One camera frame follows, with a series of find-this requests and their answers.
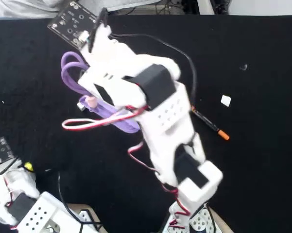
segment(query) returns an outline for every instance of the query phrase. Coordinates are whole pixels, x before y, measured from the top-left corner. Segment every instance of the white robot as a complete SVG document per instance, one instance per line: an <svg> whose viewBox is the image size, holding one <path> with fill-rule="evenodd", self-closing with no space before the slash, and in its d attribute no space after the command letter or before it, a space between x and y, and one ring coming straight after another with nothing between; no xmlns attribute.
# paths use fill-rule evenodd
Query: white robot
<svg viewBox="0 0 292 233"><path fill-rule="evenodd" d="M191 229L198 232L200 228L195 226L192 219L199 208L215 194L223 174L205 158L199 135L194 131L189 116L191 104L186 88L177 81L181 71L170 58L135 54L126 44L111 38L111 29L103 20L97 21L96 25L94 33L83 31L78 35L78 40L74 41L82 44L80 52L89 65L78 85L94 100L91 107L95 108L106 100L103 98L103 90L109 98L109 104L104 103L116 111L101 120L68 119L62 126L66 130L75 131L116 124L127 119L138 122L154 167L145 165L131 154L142 147L143 142L131 147L129 155L153 170L163 188L176 197L169 208L171 215L163 232L189 233ZM52 195L43 193L39 196L34 182L24 178L28 176L26 172L14 172L26 174L22 179L28 181L28 184L22 183L19 190L37 201L17 221L4 210L9 200L0 200L0 211L4 212L0 214L0 219L4 218L1 222L15 226L21 233L50 232L47 227L54 230L54 225L60 227L60 232L78 232L80 222L72 218L65 206ZM0 185L4 186L5 194L11 191L2 177L9 174L0 176ZM78 218L80 221L88 221L87 217ZM82 232L96 230L88 224Z"/></svg>

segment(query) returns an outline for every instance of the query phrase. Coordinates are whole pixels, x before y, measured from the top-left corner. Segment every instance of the black surface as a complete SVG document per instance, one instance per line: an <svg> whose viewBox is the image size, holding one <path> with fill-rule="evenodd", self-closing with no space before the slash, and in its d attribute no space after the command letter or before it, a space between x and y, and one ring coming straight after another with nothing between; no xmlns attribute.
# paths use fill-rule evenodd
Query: black surface
<svg viewBox="0 0 292 233"><path fill-rule="evenodd" d="M8 212L18 221L21 222L27 215L30 209L34 206L36 200L26 196L25 193L21 193L9 206Z"/></svg>
<svg viewBox="0 0 292 233"><path fill-rule="evenodd" d="M38 172L65 167L65 200L92 206L110 233L158 230L173 198L128 158L126 149L140 134L113 126L61 128L67 118L91 115L79 111L79 95L61 81L60 58L71 47L48 22L0 21L0 136ZM197 109L231 137L224 141L192 117L207 157L224 174L211 207L235 232L292 232L292 17L125 16L109 22L114 33L156 35L196 63ZM190 85L181 54L146 38L125 41L137 53L173 58L180 80ZM232 98L230 107L220 103L222 94ZM137 157L149 162L146 151ZM37 185L58 196L56 173L38 174Z"/></svg>

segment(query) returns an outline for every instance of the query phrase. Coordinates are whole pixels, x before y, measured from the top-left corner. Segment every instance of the small white square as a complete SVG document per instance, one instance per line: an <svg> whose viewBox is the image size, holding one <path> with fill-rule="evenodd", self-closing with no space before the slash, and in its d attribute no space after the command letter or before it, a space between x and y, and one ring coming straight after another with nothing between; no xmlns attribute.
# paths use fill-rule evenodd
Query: small white square
<svg viewBox="0 0 292 233"><path fill-rule="evenodd" d="M81 104L80 102L77 103L78 108L83 111L85 109L85 106Z"/></svg>
<svg viewBox="0 0 292 233"><path fill-rule="evenodd" d="M225 106L229 107L230 106L230 102L231 102L231 97L229 96L222 96L222 100L221 103L224 104Z"/></svg>

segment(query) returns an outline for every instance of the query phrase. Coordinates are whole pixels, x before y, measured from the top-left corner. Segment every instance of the yellow component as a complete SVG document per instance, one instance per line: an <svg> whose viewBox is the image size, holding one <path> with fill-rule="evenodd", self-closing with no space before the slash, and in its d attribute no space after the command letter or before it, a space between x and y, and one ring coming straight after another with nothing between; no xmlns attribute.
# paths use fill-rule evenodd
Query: yellow component
<svg viewBox="0 0 292 233"><path fill-rule="evenodd" d="M30 171L34 171L33 165L29 162L26 162L24 165L25 168L27 168Z"/></svg>

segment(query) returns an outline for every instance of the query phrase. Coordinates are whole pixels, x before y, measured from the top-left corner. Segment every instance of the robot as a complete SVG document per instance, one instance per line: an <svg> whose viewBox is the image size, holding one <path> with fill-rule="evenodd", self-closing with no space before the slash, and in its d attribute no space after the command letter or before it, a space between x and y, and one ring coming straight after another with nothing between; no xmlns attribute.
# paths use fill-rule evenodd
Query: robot
<svg viewBox="0 0 292 233"><path fill-rule="evenodd" d="M70 6L75 10L76 6L82 8L76 2L70 3ZM57 24L52 23L51 27L59 34ZM82 106L97 112L104 119L68 119L62 126L72 131L108 124L114 124L128 133L140 129L144 142L149 147L153 167L145 165L132 155L144 142L129 148L129 155L152 170L163 188L174 193L176 198L169 208L170 217L163 232L198 232L192 219L215 194L223 174L206 160L200 137L194 131L189 115L191 103L185 86L178 82L181 75L179 66L170 58L135 54L126 44L116 40L122 36L124 35L112 34L106 22L106 10L95 19L93 31L84 30L75 34L77 39L72 42L88 65L85 65L79 55L68 54L74 54L78 60L75 65L86 69L86 72L78 83L66 79L67 68L62 60L63 81L75 91L85 94L86 100L83 98ZM28 176L25 170L18 173ZM73 221L74 218L71 218L67 208L59 200L48 193L39 196L34 182L31 180L28 183L31 190L35 191L29 197L36 198L37 201L22 219L17 220L7 213L5 218L10 220L3 223L15 225L21 233L29 232L30 229L34 232L49 232L45 226L52 226L54 230L54 223L60 226L61 232L74 232L72 229L78 232L80 222ZM35 218L37 211L41 215L39 208L42 206L47 206L48 209L43 211L46 213L45 220L37 221L39 224L34 226L30 219ZM69 227L65 228L64 223L67 222L69 224L66 226ZM97 229L85 225L82 232L97 232Z"/></svg>

